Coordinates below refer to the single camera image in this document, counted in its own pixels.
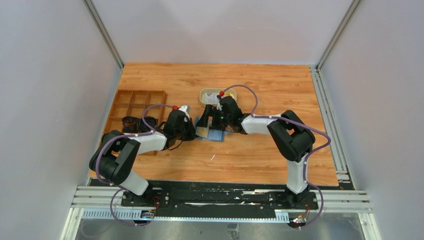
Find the tan credit card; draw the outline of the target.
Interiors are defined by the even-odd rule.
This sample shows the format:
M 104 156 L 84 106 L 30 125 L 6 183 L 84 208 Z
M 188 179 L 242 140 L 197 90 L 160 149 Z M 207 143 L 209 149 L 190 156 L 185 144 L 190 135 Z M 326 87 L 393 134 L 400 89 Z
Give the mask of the tan credit card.
M 196 127 L 195 134 L 200 138 L 208 138 L 209 130 L 209 127 L 198 126 Z

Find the blue card holder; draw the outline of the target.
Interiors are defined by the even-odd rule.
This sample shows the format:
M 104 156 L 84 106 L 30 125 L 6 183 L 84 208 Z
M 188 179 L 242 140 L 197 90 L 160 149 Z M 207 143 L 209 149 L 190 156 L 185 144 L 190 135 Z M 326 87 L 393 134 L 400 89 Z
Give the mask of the blue card holder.
M 224 141 L 225 131 L 212 129 L 212 121 L 211 120 L 208 121 L 208 127 L 209 127 L 208 138 L 202 138 L 202 137 L 198 137 L 196 135 L 196 137 L 199 140 L 212 141 L 212 142 L 223 142 Z

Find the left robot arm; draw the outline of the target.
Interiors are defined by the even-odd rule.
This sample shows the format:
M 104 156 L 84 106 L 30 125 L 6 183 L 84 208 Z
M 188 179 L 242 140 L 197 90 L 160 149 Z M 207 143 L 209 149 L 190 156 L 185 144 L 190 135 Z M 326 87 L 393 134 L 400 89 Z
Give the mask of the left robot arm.
M 113 130 L 107 133 L 89 162 L 98 180 L 113 184 L 134 194 L 140 206 L 149 206 L 153 193 L 149 182 L 133 171 L 138 155 L 149 152 L 174 150 L 182 142 L 195 139 L 196 130 L 189 115 L 190 107 L 174 106 L 168 118 L 155 131 L 145 133 L 123 133 Z

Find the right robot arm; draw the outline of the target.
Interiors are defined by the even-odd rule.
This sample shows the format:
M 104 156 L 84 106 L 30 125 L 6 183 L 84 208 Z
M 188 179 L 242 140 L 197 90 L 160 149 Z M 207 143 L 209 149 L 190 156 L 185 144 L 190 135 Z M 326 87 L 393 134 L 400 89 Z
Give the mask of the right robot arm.
M 243 135 L 270 135 L 280 154 L 287 160 L 286 204 L 292 209 L 301 207 L 309 191 L 305 166 L 306 156 L 316 141 L 312 131 L 303 126 L 292 110 L 280 115 L 257 116 L 243 113 L 232 96 L 218 95 L 216 99 L 216 105 L 205 105 L 202 116 L 195 124 L 196 134 L 204 138 L 207 128 L 224 131 L 230 127 L 233 132 Z

